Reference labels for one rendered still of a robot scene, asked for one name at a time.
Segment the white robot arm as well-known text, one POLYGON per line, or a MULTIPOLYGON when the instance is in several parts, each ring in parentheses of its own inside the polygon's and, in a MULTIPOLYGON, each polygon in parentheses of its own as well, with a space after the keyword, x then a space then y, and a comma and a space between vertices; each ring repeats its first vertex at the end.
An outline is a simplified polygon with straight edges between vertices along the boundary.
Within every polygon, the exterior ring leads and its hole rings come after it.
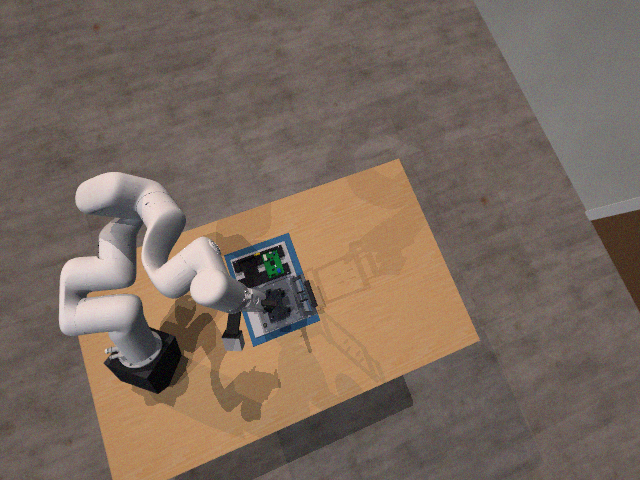
POLYGON ((228 313, 222 335, 225 351, 243 350, 240 310, 253 294, 229 275, 219 247, 208 237, 195 239, 168 261, 186 217, 160 183, 108 172, 83 182, 75 201, 85 214, 115 219, 99 234, 99 256, 73 258, 62 269, 59 325, 65 335, 108 332, 116 346, 105 349, 105 353, 117 351, 110 360, 120 356, 120 362, 129 368, 146 366, 157 358, 162 340, 151 331, 137 295, 87 297, 93 291, 134 284, 137 234, 144 223, 147 231, 141 260, 156 289, 172 299, 190 291, 196 303, 228 313))

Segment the green circuit board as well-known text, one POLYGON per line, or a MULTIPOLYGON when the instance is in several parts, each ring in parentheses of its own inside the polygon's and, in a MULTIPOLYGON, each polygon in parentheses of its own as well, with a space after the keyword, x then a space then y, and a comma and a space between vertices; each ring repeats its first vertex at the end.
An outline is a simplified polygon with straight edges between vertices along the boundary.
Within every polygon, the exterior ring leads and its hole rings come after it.
POLYGON ((269 278, 285 273, 277 249, 261 254, 261 257, 269 278))

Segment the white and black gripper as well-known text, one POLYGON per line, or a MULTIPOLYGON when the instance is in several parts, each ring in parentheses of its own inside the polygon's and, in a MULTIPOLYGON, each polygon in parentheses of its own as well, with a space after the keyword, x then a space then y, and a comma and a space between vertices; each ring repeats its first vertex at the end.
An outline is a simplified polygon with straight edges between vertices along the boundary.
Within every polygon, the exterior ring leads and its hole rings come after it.
MULTIPOLYGON (((247 288, 247 287, 246 287, 247 288)), ((272 310, 277 307, 277 301, 266 300, 266 295, 258 290, 247 288, 250 294, 253 294, 253 299, 248 300, 248 303, 240 311, 243 312, 262 312, 266 311, 272 313, 272 310), (266 308, 264 308, 264 305, 266 308)), ((238 312, 240 312, 238 311, 238 312)), ((236 313, 238 313, 236 312, 236 313)))

